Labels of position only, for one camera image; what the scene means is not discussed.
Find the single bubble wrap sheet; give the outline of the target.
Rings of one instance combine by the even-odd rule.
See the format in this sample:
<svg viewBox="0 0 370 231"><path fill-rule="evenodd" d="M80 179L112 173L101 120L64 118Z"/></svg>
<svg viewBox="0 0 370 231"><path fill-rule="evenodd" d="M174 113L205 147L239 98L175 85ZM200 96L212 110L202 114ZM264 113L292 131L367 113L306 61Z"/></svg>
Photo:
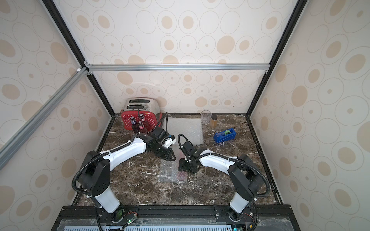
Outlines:
<svg viewBox="0 0 370 231"><path fill-rule="evenodd" d="M177 180L177 172L179 166L179 160L184 158L184 154L179 149L178 144L174 144L171 146L176 156L175 161L166 161L161 160L160 172L158 175L159 182L171 182L171 183L180 183Z"/></svg>

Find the red drink bottle front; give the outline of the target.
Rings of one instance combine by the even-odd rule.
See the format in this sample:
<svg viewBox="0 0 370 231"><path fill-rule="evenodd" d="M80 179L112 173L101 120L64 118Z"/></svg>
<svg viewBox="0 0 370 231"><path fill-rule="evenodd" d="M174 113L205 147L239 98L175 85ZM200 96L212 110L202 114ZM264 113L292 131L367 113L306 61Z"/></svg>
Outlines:
<svg viewBox="0 0 370 231"><path fill-rule="evenodd" d="M184 171L178 171L177 172L177 180L179 182L186 182L187 181L188 174Z"/></svg>

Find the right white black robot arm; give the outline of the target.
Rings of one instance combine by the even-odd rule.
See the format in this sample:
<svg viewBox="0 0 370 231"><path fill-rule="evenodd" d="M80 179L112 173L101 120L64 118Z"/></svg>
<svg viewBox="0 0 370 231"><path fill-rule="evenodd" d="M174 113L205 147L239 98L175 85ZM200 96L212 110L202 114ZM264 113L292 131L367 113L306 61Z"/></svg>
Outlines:
<svg viewBox="0 0 370 231"><path fill-rule="evenodd" d="M185 140L185 143L179 143L185 158L180 159L178 170L196 174L201 167L211 167L227 174L236 190L227 211L232 221L239 221L244 209L257 198L270 194L268 179L247 155L229 157L210 149L197 149L188 138Z"/></svg>

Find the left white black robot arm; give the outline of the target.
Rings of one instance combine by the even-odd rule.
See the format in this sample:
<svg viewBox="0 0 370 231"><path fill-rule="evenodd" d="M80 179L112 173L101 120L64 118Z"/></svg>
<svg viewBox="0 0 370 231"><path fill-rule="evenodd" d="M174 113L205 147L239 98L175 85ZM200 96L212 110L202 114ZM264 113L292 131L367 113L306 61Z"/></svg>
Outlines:
<svg viewBox="0 0 370 231"><path fill-rule="evenodd" d="M164 120L165 125L168 125L168 118L168 113L164 113L152 130L135 134L116 148L100 153L90 151L73 177L72 189L91 198L96 206L111 216L113 222L120 221L124 216L124 209L110 188L110 172L121 163L145 152L152 152L162 160L175 161L176 157L170 146L176 143L176 138L168 132L168 127L160 126Z"/></svg>

